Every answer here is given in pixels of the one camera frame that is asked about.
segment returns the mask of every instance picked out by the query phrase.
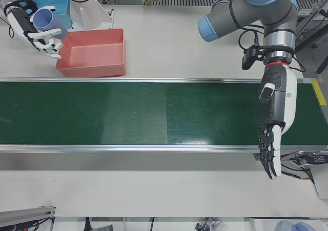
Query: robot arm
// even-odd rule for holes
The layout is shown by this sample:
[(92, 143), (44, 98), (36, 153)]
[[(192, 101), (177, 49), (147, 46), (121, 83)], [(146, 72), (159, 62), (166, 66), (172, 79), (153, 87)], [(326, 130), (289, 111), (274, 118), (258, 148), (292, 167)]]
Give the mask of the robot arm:
[(257, 120), (260, 159), (272, 179), (281, 175), (281, 135), (292, 125), (296, 110), (297, 80), (289, 69), (295, 50), (296, 1), (217, 0), (198, 29), (205, 41), (213, 41), (258, 20), (264, 26), (263, 46), (254, 44), (245, 50), (242, 63), (243, 69), (249, 69), (261, 54), (265, 64)]
[[(36, 5), (32, 3), (32, 13), (37, 10)], [(62, 43), (56, 43), (53, 36), (61, 33), (60, 29), (53, 29), (46, 32), (38, 32), (30, 22), (30, 14), (27, 14), (19, 0), (0, 0), (0, 9), (3, 10), (13, 31), (28, 46), (49, 55), (51, 58), (60, 59), (57, 54), (63, 46)]]

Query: black cable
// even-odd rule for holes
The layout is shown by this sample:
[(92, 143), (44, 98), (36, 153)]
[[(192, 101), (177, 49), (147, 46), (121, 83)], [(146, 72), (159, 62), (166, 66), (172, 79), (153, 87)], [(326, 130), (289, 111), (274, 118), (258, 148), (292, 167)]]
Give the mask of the black cable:
[(291, 176), (291, 177), (294, 177), (294, 178), (297, 178), (297, 179), (300, 179), (300, 180), (311, 180), (311, 178), (303, 178), (303, 177), (300, 177), (300, 176), (297, 176), (297, 175), (294, 175), (294, 174), (291, 174), (291, 173), (287, 173), (285, 171), (282, 171), (281, 173), (283, 175)]
[[(292, 162), (293, 162), (294, 164), (296, 164), (297, 166), (299, 166), (298, 163), (297, 163), (297, 161), (292, 161)], [(311, 176), (310, 173), (308, 172), (308, 171), (311, 171), (311, 170), (306, 170), (306, 169), (304, 169), (303, 167), (301, 167), (301, 169), (303, 169), (303, 170), (305, 171), (305, 173), (306, 173), (306, 174), (309, 176), (309, 178), (311, 179), (312, 183), (315, 184), (315, 183), (314, 183), (313, 176)]]
[(291, 177), (294, 177), (294, 178), (297, 178), (297, 179), (301, 179), (300, 176), (297, 176), (297, 175), (294, 175), (294, 174), (291, 174), (291, 173), (287, 173), (287, 172), (284, 172), (284, 171), (282, 171), (281, 173), (283, 175), (286, 175), (286, 176), (291, 176)]
[(281, 166), (282, 167), (285, 167), (286, 169), (289, 169), (289, 170), (291, 170), (291, 171), (306, 171), (305, 169), (302, 169), (302, 170), (297, 170), (297, 169), (293, 169), (293, 168), (290, 168), (290, 167), (288, 167), (288, 166), (286, 166), (286, 165), (284, 165), (284, 164), (281, 164)]
[(10, 23), (8, 23), (7, 21), (5, 21), (2, 17), (0, 17), (0, 19), (10, 26)]
[(247, 25), (248, 27), (255, 27), (255, 28), (259, 28), (259, 29), (264, 29), (263, 26), (261, 25)]
[(9, 37), (10, 37), (10, 38), (14, 38), (15, 33), (14, 33), (14, 30), (12, 29), (10, 23), (8, 23), (8, 22), (7, 22), (6, 20), (4, 20), (2, 17), (0, 17), (0, 19), (1, 19), (2, 21), (4, 21), (6, 24), (9, 25), (9, 30), (8, 30)]
[(152, 217), (152, 224), (150, 225), (150, 231), (153, 231), (153, 225), (154, 225), (155, 218)]
[(328, 10), (326, 12), (324, 11), (323, 13), (321, 13), (321, 15), (323, 16), (323, 19), (321, 20), (321, 22), (316, 27), (314, 27), (312, 30), (309, 30), (309, 31), (304, 32), (303, 34), (300, 34), (299, 37), (304, 36), (304, 35), (308, 34), (309, 32), (318, 29), (320, 27), (320, 25), (322, 25), (324, 20), (327, 18), (327, 13), (328, 13)]
[(289, 68), (290, 69), (293, 69), (293, 70), (297, 70), (297, 71), (299, 71), (299, 72), (301, 72), (301, 73), (304, 73), (304, 72), (306, 72), (306, 68), (305, 68), (305, 66), (297, 59), (297, 58), (295, 58), (295, 56), (293, 56), (293, 59), (296, 61), (296, 62), (298, 62), (298, 64), (299, 64), (299, 66), (300, 66), (300, 68), (301, 69), (297, 69), (297, 68), (294, 68), (294, 67), (290, 67), (289, 66)]
[(314, 179), (313, 179), (312, 175), (311, 175), (310, 172), (309, 172), (310, 170), (306, 170), (306, 169), (304, 169), (303, 167), (301, 167), (301, 169), (304, 170), (304, 172), (308, 175), (308, 177), (310, 178), (310, 180), (312, 181), (312, 183), (315, 184), (315, 183), (314, 183)]
[(244, 48), (242, 45), (241, 45), (241, 38), (243, 35), (245, 35), (247, 32), (253, 32), (254, 35), (255, 35), (255, 38), (254, 38), (254, 43), (258, 43), (258, 34), (257, 34), (257, 30), (254, 30), (254, 29), (244, 29), (244, 31), (240, 34), (239, 38), (238, 38), (238, 45), (241, 49), (243, 49), (244, 51), (246, 51), (247, 49)]
[(44, 218), (44, 219), (40, 219), (40, 220), (36, 220), (36, 221), (30, 221), (30, 222), (25, 222), (25, 223), (19, 223), (17, 225), (10, 225), (10, 226), (6, 226), (6, 227), (0, 227), (0, 231), (12, 231), (13, 229), (15, 230), (23, 230), (25, 228), (32, 228), (34, 227), (34, 231), (38, 229), (38, 227), (48, 221), (51, 220), (52, 222), (54, 222), (53, 218)]

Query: conveyor belt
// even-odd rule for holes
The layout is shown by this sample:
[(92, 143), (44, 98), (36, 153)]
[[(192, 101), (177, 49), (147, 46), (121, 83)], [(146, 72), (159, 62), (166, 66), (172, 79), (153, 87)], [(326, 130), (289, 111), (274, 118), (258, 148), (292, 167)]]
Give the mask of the conveyor belt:
[[(258, 84), (0, 82), (0, 144), (257, 145)], [(311, 84), (299, 84), (284, 145), (328, 145)]]

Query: table surface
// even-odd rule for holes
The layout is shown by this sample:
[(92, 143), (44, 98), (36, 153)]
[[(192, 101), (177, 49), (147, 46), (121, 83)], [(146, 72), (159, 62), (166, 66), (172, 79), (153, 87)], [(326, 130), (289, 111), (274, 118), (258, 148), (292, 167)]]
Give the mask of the table surface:
[[(113, 6), (105, 6), (109, 11)], [(124, 78), (262, 78), (263, 63), (257, 61), (247, 71), (241, 69), (243, 51), (238, 47), (241, 30), (207, 43), (198, 33), (198, 20), (211, 7), (114, 6), (114, 28), (123, 28), (126, 41)], [(244, 46), (254, 41), (251, 33)], [(8, 36), (8, 26), (0, 21), (2, 42), (1, 77), (63, 77), (56, 61), (29, 49)]]
[[(241, 70), (240, 32), (212, 43), (201, 39), (197, 23), (210, 7), (115, 9), (114, 27), (125, 31), (126, 78), (262, 78), (259, 62)], [(0, 29), (1, 77), (62, 77), (55, 60), (10, 39), (2, 21)], [(242, 42), (252, 40), (247, 34)], [(0, 182), (0, 211), (54, 205), (63, 217), (328, 214), (310, 181), (272, 181), (252, 154), (8, 153), (0, 157)]]

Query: blue cup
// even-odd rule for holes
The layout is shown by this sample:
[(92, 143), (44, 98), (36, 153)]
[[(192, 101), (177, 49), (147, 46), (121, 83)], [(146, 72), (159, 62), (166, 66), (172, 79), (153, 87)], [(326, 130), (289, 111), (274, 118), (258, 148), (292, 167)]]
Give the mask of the blue cup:
[(63, 22), (53, 14), (53, 12), (47, 8), (41, 8), (36, 11), (33, 16), (33, 25), (35, 28), (42, 31), (52, 30), (52, 29), (61, 29), (61, 34), (55, 35), (57, 39), (64, 39), (68, 31), (63, 24)]

